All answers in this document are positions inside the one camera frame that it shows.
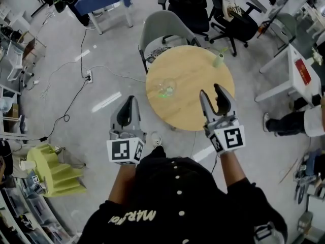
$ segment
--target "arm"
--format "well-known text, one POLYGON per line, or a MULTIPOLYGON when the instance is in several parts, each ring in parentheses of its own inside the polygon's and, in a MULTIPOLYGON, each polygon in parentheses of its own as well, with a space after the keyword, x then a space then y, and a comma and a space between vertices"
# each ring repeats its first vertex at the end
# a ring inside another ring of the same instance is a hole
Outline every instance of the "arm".
POLYGON ((135 165, 121 165, 108 200, 117 204, 124 204, 133 186, 135 175, 135 165))
POLYGON ((321 97, 320 99, 320 107, 321 107, 321 120, 323 124, 323 130, 325 132, 325 97, 321 97))
POLYGON ((234 152, 224 153, 220 156, 220 159, 227 187, 246 177, 234 152))
POLYGON ((2 163, 1 168, 0 168, 0 185, 3 184, 2 182, 2 177, 4 176, 5 169, 6 169, 6 163, 3 157, 0 157, 0 162, 2 163))

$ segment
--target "shoe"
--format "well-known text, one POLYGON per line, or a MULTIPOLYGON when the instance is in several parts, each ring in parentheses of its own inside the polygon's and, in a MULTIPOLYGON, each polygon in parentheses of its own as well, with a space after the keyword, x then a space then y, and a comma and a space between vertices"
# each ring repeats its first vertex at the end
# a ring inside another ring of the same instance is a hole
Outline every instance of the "shoe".
POLYGON ((265 112, 263 115, 263 130, 264 132, 268 132, 269 130, 266 128, 266 122, 270 119, 268 112, 265 112))
POLYGON ((296 111, 296 110, 295 110, 295 104, 294 104, 293 101, 290 101, 290 102, 289 102, 289 109, 290 109, 292 112, 295 112, 295 111, 296 111))
POLYGON ((91 23, 91 22, 87 26, 85 26, 85 28, 87 30, 96 30, 95 25, 93 25, 93 23, 91 23))
POLYGON ((161 136, 157 132, 151 133, 151 141, 154 148, 161 146, 163 143, 161 136))
POLYGON ((98 17, 100 17, 100 16, 102 16, 103 15, 103 12, 100 12, 100 13, 92 13, 93 14, 93 16, 95 17, 95 18, 98 18, 98 17))

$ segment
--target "gray floor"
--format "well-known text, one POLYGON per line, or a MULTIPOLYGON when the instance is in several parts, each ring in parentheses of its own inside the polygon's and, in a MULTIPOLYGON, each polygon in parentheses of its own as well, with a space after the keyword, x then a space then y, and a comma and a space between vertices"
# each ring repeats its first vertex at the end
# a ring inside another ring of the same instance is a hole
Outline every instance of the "gray floor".
MULTIPOLYGON (((209 0, 208 13, 211 10, 209 0)), ((60 120, 51 136, 51 144, 65 146, 74 162, 85 162, 82 182, 87 187, 86 194, 51 198, 50 202, 57 214, 69 226, 72 232, 82 231, 90 215, 103 203, 109 195, 119 166, 108 162, 106 140, 109 139, 110 115, 115 107, 127 96, 135 95, 140 104, 142 129, 149 133, 158 131, 164 140, 166 153, 170 157, 190 156, 210 146, 203 132, 197 132, 194 144, 194 132, 171 131, 169 126, 157 117, 151 109, 146 97, 146 75, 138 53, 138 42, 146 17, 160 9, 156 0, 133 0, 131 15, 134 27, 128 28, 123 8, 106 13, 99 21, 104 33, 99 35, 95 30, 87 31, 82 51, 90 50, 83 57, 83 65, 107 66, 112 72, 141 80, 114 76, 106 68, 93 69, 94 83, 87 85, 80 93, 69 111, 70 121, 60 120), (122 97, 109 106, 92 113, 94 105, 114 93, 121 92, 122 97)), ((245 1, 240 6, 246 8, 245 1)), ((32 25, 37 32, 46 17, 53 10, 44 9, 34 19, 32 25)), ((29 134, 39 138, 48 135, 54 121, 63 115, 72 98, 83 84, 80 76, 80 60, 73 62, 80 55, 80 45, 85 29, 66 9, 61 14, 55 13, 40 30, 39 39, 47 44, 46 57, 41 58, 34 68, 35 79, 40 83, 30 91, 22 93, 23 111, 28 117, 29 134), (47 90, 46 103, 44 91, 47 90)), ((211 29, 210 36, 218 33, 211 29)), ((213 45, 198 37, 204 47, 211 51, 230 46, 227 39, 216 41, 213 45)), ((286 179, 280 180, 300 158, 309 144, 305 135, 291 137, 275 137, 265 133, 262 128, 262 115, 265 111, 274 117, 289 113, 289 97, 282 93, 276 97, 256 103, 254 97, 275 86, 285 79, 285 64, 275 66, 269 73, 262 75, 258 71, 276 53, 279 41, 266 34, 259 39, 253 38, 249 47, 244 48, 236 41, 238 56, 233 57, 230 50, 225 53, 225 63, 230 69, 236 86, 236 100, 240 122, 245 126, 245 148, 236 151, 238 159, 247 177, 261 187, 269 202, 284 216, 289 230, 289 242, 296 237, 296 226, 305 205, 294 202, 296 184, 291 172, 286 179)), ((319 144, 312 139, 312 148, 319 144)), ((150 143, 145 146, 144 154, 152 150, 150 143)), ((212 170, 215 154, 208 155, 202 165, 212 170)), ((218 186, 226 191, 220 162, 213 176, 218 186)))

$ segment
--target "white desk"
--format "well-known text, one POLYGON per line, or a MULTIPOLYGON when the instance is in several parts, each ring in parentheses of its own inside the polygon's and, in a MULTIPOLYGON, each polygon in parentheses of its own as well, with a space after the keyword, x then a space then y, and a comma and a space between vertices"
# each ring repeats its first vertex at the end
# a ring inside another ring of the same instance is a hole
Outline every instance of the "white desk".
POLYGON ((291 45, 283 50, 280 54, 274 57, 271 61, 265 64, 259 72, 265 73, 268 69, 273 67, 277 62, 286 59, 288 60, 289 67, 289 80, 285 81, 281 85, 272 88, 271 90, 264 92, 263 94, 258 95, 255 98, 256 102, 267 99, 271 96, 274 96, 280 92, 283 92, 289 88, 293 88, 296 92, 298 92, 311 106, 312 104, 312 96, 316 94, 321 95, 321 85, 320 78, 313 70, 313 68, 307 63, 307 61, 301 56, 301 54, 291 45), (311 77, 310 83, 306 86, 303 79, 300 76, 298 69, 296 68, 295 61, 298 59, 302 59, 307 71, 311 77))
POLYGON ((317 35, 321 34, 325 30, 325 17, 323 17, 318 10, 310 7, 310 5, 307 3, 304 4, 304 8, 306 9, 307 14, 303 17, 303 19, 309 14, 311 16, 311 19, 314 21, 314 23, 306 30, 306 32, 309 33, 313 28, 317 26, 317 24, 320 25, 319 30, 312 36, 314 39, 317 35))

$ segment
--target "chair base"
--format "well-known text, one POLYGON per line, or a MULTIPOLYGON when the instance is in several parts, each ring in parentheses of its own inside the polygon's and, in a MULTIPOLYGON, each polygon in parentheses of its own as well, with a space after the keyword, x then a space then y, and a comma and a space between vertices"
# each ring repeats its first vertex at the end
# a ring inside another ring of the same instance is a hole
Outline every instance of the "chair base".
MULTIPOLYGON (((215 40, 219 40, 219 39, 221 39, 221 38, 228 37, 228 38, 230 39, 230 42, 231 42, 232 47, 233 47, 233 50, 234 50, 234 52, 233 52, 233 56, 236 57, 236 56, 237 56, 237 50, 236 50, 236 45, 235 45, 234 37, 232 37, 230 34, 227 34, 227 32, 226 32, 226 28, 224 28, 223 26, 221 26, 221 25, 219 25, 219 24, 216 24, 216 23, 212 22, 212 23, 211 23, 211 27, 212 27, 212 28, 214 28, 214 27, 218 27, 218 28, 221 30, 221 32, 220 32, 221 35, 212 38, 212 39, 210 40, 210 43, 212 44, 212 43, 214 43, 215 40)), ((240 39, 237 39, 237 40, 243 42, 245 48, 248 47, 248 43, 247 43, 247 41, 242 41, 242 40, 240 40, 240 39)))

